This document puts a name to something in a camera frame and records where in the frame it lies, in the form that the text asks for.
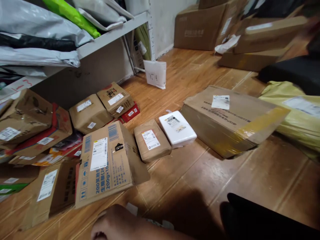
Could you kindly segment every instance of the red box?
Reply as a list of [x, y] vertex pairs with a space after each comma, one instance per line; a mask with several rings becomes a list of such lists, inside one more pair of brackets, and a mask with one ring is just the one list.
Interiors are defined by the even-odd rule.
[[124, 122], [129, 122], [131, 119], [133, 119], [135, 116], [137, 116], [140, 113], [140, 109], [138, 107], [138, 104], [134, 102], [134, 106], [130, 108], [128, 111], [126, 111], [124, 114], [121, 115], [120, 118]]

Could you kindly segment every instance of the yellow plastic bag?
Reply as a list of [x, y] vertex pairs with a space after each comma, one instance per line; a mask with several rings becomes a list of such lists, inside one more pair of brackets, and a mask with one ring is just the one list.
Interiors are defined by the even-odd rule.
[[291, 82], [270, 81], [259, 99], [290, 109], [276, 131], [312, 149], [301, 148], [308, 157], [320, 155], [320, 96], [305, 95]]

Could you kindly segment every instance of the black plastic mailer bag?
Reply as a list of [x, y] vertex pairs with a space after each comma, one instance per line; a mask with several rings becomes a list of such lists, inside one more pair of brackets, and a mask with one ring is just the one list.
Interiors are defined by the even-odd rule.
[[0, 32], [0, 46], [12, 48], [44, 48], [60, 52], [77, 50], [74, 41], [52, 38], [40, 38], [24, 34]]
[[59, 52], [42, 48], [0, 46], [0, 64], [23, 66], [79, 67], [77, 51]]
[[0, 32], [72, 40], [77, 47], [93, 41], [69, 20], [24, 0], [0, 1]]

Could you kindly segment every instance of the black fabric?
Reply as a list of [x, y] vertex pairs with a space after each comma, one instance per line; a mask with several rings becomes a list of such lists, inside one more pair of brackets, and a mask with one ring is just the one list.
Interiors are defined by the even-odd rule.
[[262, 82], [289, 81], [298, 85], [306, 95], [320, 96], [320, 59], [300, 56], [263, 68], [258, 75]]
[[22, 35], [20, 39], [0, 33], [0, 46], [12, 48], [44, 48], [60, 52], [71, 52], [76, 50], [74, 41], [41, 38], [29, 35]]

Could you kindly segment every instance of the green plastic bag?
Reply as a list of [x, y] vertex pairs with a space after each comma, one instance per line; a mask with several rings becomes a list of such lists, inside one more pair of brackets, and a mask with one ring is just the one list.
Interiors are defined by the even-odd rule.
[[78, 10], [70, 6], [64, 0], [42, 0], [48, 7], [48, 9], [58, 14], [74, 24], [79, 28], [86, 30], [93, 38], [100, 37], [101, 34], [97, 31], [95, 26], [82, 16]]

